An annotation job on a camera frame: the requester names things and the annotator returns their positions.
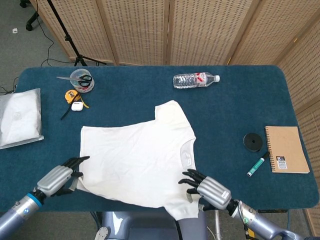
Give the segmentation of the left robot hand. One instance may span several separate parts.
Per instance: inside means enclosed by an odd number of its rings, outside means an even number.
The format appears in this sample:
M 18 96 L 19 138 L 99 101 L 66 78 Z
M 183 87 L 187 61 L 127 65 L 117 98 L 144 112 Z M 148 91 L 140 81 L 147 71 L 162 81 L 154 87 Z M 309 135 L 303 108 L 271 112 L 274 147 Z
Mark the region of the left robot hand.
M 83 173 L 77 170 L 78 166 L 89 158 L 90 156 L 72 157 L 57 165 L 37 182 L 33 192 L 47 198 L 73 193 L 78 179 L 83 176 Z

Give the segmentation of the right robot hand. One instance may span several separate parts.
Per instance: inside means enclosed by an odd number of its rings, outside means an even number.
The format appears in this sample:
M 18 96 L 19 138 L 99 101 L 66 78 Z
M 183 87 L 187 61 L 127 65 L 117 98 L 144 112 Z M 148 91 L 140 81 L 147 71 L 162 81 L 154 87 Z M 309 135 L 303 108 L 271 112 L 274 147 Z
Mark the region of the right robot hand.
M 178 181 L 178 184 L 187 184 L 191 186 L 186 190 L 187 194 L 199 195 L 207 204 L 200 204 L 199 209 L 202 212 L 220 210 L 228 211 L 233 215 L 238 204 L 232 199 L 229 189 L 210 176 L 203 175 L 195 169 L 187 169 L 182 173 L 188 178 Z

